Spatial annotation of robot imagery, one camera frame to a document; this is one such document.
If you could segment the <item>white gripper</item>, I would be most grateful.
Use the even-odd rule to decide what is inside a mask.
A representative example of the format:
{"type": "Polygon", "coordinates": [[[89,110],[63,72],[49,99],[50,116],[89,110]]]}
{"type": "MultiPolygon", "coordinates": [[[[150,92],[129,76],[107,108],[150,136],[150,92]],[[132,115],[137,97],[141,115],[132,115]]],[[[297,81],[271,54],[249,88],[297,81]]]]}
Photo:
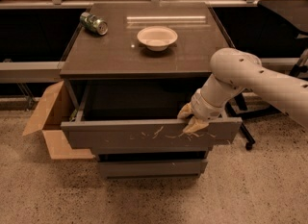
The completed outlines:
{"type": "Polygon", "coordinates": [[[192,96],[191,102],[182,107],[177,114],[178,119],[186,119],[194,115],[183,129],[185,134],[192,134],[209,126],[208,120],[216,119],[222,113],[222,107],[211,105],[201,94],[199,88],[192,96]]]}

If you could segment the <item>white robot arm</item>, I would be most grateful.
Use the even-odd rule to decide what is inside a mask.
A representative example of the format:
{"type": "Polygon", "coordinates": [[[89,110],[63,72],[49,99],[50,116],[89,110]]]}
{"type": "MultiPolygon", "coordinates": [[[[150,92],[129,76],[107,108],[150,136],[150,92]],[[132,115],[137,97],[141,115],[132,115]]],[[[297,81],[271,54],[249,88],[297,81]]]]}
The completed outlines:
{"type": "Polygon", "coordinates": [[[190,121],[186,134],[206,128],[226,103],[250,89],[296,123],[308,128],[308,82],[262,66],[260,59],[234,48],[222,48],[210,59],[212,74],[178,113],[190,121]]]}

